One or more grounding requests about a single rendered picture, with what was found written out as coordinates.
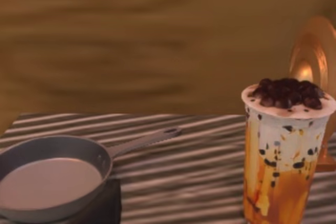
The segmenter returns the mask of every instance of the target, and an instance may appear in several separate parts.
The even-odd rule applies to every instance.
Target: pan cooking surface
[[[91,164],[52,158],[21,166],[0,182],[0,206],[43,209],[64,204],[95,189],[102,177]]]

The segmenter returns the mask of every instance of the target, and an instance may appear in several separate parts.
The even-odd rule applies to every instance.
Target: metallic orange object
[[[290,59],[290,77],[309,80],[336,97],[336,30],[324,17],[313,17],[295,42]],[[316,172],[336,170],[336,161],[328,153],[328,141],[336,130],[336,113],[330,116]]]

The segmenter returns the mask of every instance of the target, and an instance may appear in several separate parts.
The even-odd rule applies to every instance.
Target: pan rim
[[[28,140],[25,140],[25,141],[22,141],[22,142],[19,142],[19,143],[16,143],[14,145],[11,145],[9,146],[8,148],[4,149],[2,152],[0,152],[0,156],[3,155],[4,153],[6,153],[7,151],[10,151],[18,146],[21,146],[21,145],[24,145],[28,142],[33,142],[33,141],[36,141],[36,140],[40,140],[42,138],[49,138],[49,137],[71,137],[71,138],[77,138],[77,139],[81,139],[83,141],[88,141],[88,142],[91,142],[93,144],[97,144],[99,145],[100,147],[102,147],[102,149],[106,152],[106,154],[110,157],[106,147],[104,145],[102,145],[101,143],[95,141],[95,140],[92,140],[92,139],[89,139],[89,138],[86,138],[86,137],[81,137],[81,136],[72,136],[72,135],[46,135],[46,136],[41,136],[41,137],[36,137],[36,138],[31,138],[31,139],[28,139]],[[73,199],[73,200],[70,200],[66,203],[62,203],[62,204],[57,204],[57,205],[54,205],[52,207],[46,207],[46,208],[11,208],[11,207],[6,207],[6,206],[2,206],[0,205],[0,211],[26,211],[26,212],[31,212],[31,211],[44,211],[44,210],[49,210],[49,209],[53,209],[53,208],[58,208],[58,207],[62,207],[64,205],[67,205],[67,204],[71,204],[77,200],[80,200],[90,194],[92,194],[95,190],[97,190],[101,185],[103,185],[106,180],[109,178],[110,174],[111,174],[111,171],[112,171],[112,168],[113,168],[113,158],[110,157],[110,167],[108,169],[108,172],[106,173],[105,177],[102,178],[101,182],[99,183],[98,186],[96,186],[94,189],[90,190],[88,193],[80,196],[79,198],[76,198],[76,199]]]

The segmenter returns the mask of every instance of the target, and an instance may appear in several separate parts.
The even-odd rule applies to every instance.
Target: brown background
[[[242,113],[336,0],[0,0],[0,109]]]

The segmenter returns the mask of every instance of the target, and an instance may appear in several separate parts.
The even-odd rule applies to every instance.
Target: tabletop
[[[183,134],[115,160],[122,224],[246,223],[241,115],[23,114],[0,138],[0,148],[51,134],[112,146],[172,126],[180,126]],[[336,156],[336,134],[329,148]],[[335,181],[336,173],[315,175],[303,224],[334,223]]]

